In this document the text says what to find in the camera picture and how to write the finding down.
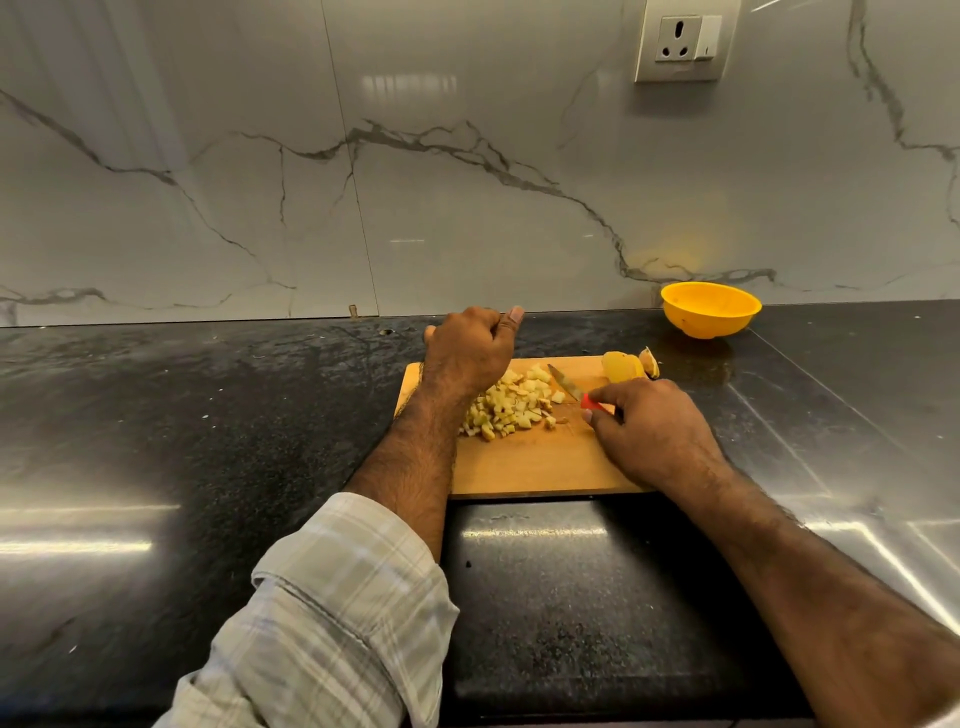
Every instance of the wall socket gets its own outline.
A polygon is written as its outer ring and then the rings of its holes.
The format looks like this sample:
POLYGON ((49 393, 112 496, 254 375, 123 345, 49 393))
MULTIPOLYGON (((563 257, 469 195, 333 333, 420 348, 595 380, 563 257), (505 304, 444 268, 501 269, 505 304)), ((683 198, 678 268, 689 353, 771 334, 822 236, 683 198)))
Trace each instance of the wall socket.
POLYGON ((646 0, 634 81, 717 81, 741 0, 646 0))
POLYGON ((671 15, 660 20, 657 62, 693 61, 700 40, 701 15, 671 15))

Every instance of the kitchen knife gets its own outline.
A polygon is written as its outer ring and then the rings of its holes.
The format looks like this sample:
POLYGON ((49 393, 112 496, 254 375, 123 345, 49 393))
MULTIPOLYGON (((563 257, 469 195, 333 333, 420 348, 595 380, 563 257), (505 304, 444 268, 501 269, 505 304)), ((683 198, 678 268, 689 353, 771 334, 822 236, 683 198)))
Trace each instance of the kitchen knife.
MULTIPOLYGON (((602 404, 598 404, 593 401, 588 394, 586 394, 580 387, 571 381, 567 375, 557 369, 553 364, 547 364, 547 368, 550 370, 550 374, 553 375, 553 378, 557 380, 557 383, 561 388, 569 394, 573 399, 580 403, 581 409, 604 409, 602 404)), ((623 422, 623 410, 617 407, 613 416, 617 419, 618 422, 623 422)))

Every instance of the hand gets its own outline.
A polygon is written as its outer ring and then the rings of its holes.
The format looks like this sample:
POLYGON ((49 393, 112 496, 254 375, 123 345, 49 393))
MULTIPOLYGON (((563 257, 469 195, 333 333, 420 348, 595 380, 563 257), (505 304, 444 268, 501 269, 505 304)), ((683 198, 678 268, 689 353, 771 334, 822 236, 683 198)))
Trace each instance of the hand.
POLYGON ((507 371, 522 320, 523 309, 516 305, 502 315, 480 306, 447 314, 442 325, 423 332, 422 384, 470 401, 507 371))
POLYGON ((589 395, 623 410, 623 424, 606 410, 583 412, 607 457, 634 483, 647 483, 672 497, 672 488, 704 467, 727 467, 697 405, 669 379, 631 379, 589 395))

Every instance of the light switch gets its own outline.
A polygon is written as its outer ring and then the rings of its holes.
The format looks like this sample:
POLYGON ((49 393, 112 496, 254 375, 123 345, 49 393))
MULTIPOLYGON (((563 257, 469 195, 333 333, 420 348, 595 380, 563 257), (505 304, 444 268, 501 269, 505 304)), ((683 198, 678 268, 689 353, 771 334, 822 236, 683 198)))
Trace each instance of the light switch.
POLYGON ((720 45, 720 28, 723 25, 723 15, 704 15, 700 25, 700 39, 697 41, 697 51, 693 55, 695 61, 712 61, 717 55, 720 45))

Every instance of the plastic bowl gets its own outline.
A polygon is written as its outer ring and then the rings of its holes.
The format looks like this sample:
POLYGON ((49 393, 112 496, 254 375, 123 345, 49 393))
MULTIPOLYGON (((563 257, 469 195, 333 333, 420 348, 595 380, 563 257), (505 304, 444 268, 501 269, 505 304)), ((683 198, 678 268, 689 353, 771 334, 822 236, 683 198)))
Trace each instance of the plastic bowl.
POLYGON ((737 333, 763 307, 756 296, 739 288, 699 280, 670 283, 660 294, 670 323, 694 339, 737 333))

